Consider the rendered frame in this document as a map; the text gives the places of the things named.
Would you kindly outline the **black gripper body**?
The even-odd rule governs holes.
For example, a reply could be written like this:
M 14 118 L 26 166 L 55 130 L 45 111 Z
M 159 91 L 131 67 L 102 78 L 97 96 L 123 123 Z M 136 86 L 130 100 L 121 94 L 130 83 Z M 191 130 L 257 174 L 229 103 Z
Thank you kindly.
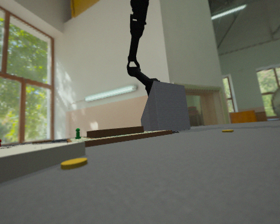
M 149 0 L 133 0 L 133 2 L 136 5 L 135 7 L 137 7 L 137 9 L 139 11 L 147 11 L 148 10 Z

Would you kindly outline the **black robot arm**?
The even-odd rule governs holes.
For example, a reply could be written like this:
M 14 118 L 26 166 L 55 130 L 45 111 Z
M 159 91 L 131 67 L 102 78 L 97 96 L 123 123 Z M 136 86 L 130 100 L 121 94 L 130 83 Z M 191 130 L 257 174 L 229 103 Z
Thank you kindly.
M 131 44 L 128 55 L 128 64 L 127 71 L 129 76 L 136 77 L 141 83 L 145 85 L 145 89 L 149 96 L 153 81 L 159 81 L 156 78 L 148 78 L 145 74 L 141 72 L 140 65 L 136 59 L 138 42 L 141 36 L 143 35 L 143 31 L 146 25 L 146 15 L 147 11 L 139 11 L 137 7 L 135 7 L 135 3 L 133 0 L 130 1 L 130 5 L 132 7 L 133 14 L 130 14 L 130 33 L 131 33 Z M 133 20 L 137 19 L 137 21 Z M 137 67 L 130 67 L 130 61 L 135 62 Z

